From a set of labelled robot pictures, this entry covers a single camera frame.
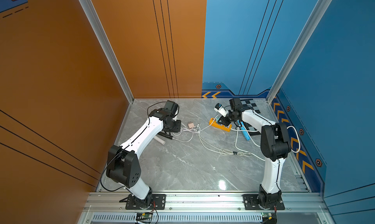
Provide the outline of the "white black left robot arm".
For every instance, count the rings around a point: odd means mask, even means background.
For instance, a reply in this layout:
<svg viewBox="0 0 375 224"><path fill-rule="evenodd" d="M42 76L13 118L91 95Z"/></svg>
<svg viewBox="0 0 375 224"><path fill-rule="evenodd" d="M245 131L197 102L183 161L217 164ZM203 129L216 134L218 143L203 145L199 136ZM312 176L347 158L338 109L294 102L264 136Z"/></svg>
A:
<svg viewBox="0 0 375 224"><path fill-rule="evenodd" d="M181 130L181 121L176 118L179 105L170 100L164 104L162 108L148 111L147 120L139 130L120 146L112 146L108 151L106 177L123 185L141 208L149 208L152 204L152 188L141 179L141 154L158 133L170 136Z"/></svg>

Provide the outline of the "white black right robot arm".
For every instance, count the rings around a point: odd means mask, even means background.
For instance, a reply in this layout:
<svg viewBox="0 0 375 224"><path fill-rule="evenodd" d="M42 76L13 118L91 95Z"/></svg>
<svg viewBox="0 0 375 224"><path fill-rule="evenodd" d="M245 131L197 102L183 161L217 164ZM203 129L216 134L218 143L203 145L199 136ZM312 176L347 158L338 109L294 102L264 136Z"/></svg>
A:
<svg viewBox="0 0 375 224"><path fill-rule="evenodd" d="M261 133L260 149L265 157L265 170L254 205L259 209L276 209L282 204L280 180L283 164L292 151L290 136L285 123L277 123L263 117L253 109L243 107L240 99L230 99L230 110L217 103L214 107L221 117L219 123L229 126L237 121L245 122Z"/></svg>

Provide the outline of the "blue toy microphone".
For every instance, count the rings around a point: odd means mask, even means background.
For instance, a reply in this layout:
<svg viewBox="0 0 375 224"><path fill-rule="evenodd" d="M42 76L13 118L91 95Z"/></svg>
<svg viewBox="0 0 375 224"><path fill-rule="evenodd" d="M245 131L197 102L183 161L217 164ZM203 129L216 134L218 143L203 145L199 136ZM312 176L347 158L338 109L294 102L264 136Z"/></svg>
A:
<svg viewBox="0 0 375 224"><path fill-rule="evenodd" d="M242 121L240 121L240 126L241 126L241 130L242 130L242 133L244 135L244 137L246 138L247 141L250 141L251 140L251 137L249 135L249 132L247 131L247 129L245 128L245 125L243 124Z"/></svg>

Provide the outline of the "black grey chessboard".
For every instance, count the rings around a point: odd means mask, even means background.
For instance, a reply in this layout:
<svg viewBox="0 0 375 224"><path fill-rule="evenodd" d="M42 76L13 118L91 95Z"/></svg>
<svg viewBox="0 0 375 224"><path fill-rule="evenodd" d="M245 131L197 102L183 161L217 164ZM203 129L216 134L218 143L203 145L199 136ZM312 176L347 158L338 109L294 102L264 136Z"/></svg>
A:
<svg viewBox="0 0 375 224"><path fill-rule="evenodd" d="M254 110L256 113L260 114L260 110L254 99L240 99L244 110Z"/></svg>

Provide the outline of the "pink USB charger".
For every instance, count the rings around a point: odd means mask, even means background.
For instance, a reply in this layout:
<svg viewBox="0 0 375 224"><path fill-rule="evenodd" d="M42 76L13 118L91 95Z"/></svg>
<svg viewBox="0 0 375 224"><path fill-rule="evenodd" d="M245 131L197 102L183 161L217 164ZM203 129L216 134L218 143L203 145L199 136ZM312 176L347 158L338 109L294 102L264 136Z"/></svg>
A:
<svg viewBox="0 0 375 224"><path fill-rule="evenodd" d="M194 125L193 122L189 122L189 123L188 123L188 128L189 128L189 129L192 129L192 128L194 128L194 127L195 127L195 125Z"/></svg>

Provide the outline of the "orange power strip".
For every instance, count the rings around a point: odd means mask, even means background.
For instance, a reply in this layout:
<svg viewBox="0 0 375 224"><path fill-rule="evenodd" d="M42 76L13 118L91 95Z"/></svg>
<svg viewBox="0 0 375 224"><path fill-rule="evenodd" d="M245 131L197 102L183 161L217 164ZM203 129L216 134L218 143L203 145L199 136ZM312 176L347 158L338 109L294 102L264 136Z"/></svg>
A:
<svg viewBox="0 0 375 224"><path fill-rule="evenodd" d="M219 123L217 118L211 118L210 121L209 121L209 124L212 127L215 127L217 129L220 129L220 130L223 130L223 131L226 131L226 132L230 132L230 130L231 130L231 124L229 124L228 126L225 126L225 125Z"/></svg>

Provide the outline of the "aluminium corner post right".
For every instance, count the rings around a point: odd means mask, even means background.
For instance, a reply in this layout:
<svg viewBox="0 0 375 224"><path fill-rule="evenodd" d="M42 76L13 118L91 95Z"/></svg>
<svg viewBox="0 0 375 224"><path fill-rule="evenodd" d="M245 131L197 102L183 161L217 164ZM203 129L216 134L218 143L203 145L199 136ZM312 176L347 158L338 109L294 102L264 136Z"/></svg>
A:
<svg viewBox="0 0 375 224"><path fill-rule="evenodd" d="M306 24L304 25L295 45L293 46L289 56L287 57L282 69L280 70L274 84L272 85L266 101L268 104L271 104L273 99L276 97L276 94L282 87L292 68L294 67L296 61L298 60L301 52L308 43L310 37L324 16L326 10L331 4L332 0L318 0L315 4Z"/></svg>

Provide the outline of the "aluminium corner post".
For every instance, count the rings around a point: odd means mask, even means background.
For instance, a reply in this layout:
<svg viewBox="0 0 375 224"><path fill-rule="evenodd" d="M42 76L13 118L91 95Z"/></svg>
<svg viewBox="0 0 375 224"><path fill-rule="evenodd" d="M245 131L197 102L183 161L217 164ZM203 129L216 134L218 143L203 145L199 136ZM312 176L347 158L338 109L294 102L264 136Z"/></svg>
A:
<svg viewBox="0 0 375 224"><path fill-rule="evenodd" d="M115 55L115 52L111 46L109 38L105 32L105 29L101 23L99 15L94 7L92 0L78 0L84 13L100 43L100 46L118 80L118 83L123 90L128 102L133 104L134 96L130 90L129 84L124 76L121 69L120 63Z"/></svg>
<svg viewBox="0 0 375 224"><path fill-rule="evenodd" d="M268 104L271 104L273 99L276 97L276 94L282 87L292 68L294 67L296 61L298 60L301 52L308 43L310 37L324 16L326 10L331 4L332 0L318 0L315 4L306 24L304 25L295 45L293 46L289 56L287 57L282 69L280 70L274 84L272 85L266 101Z"/></svg>

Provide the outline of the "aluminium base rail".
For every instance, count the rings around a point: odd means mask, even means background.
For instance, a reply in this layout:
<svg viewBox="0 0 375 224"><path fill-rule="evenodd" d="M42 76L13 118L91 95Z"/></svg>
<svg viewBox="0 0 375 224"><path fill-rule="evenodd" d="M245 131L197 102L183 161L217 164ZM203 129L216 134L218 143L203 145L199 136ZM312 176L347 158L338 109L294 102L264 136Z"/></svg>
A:
<svg viewBox="0 0 375 224"><path fill-rule="evenodd" d="M286 192L276 207L261 209L254 192L162 191L140 208L126 192L89 194L79 224L333 224L318 193Z"/></svg>

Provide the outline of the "aluminium corner post left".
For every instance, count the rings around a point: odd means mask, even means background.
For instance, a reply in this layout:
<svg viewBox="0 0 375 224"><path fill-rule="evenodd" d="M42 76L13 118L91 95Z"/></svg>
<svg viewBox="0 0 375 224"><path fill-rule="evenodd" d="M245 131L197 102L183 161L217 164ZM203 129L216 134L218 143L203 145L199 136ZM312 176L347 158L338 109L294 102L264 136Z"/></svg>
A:
<svg viewBox="0 0 375 224"><path fill-rule="evenodd" d="M130 90L129 84L124 76L121 69L120 63L115 55L115 52L111 46L109 38L105 32L105 29L101 23L99 15L94 7L92 0L78 0L84 13L100 43L100 46L118 80L118 83L123 90L128 102L133 104L134 96Z"/></svg>

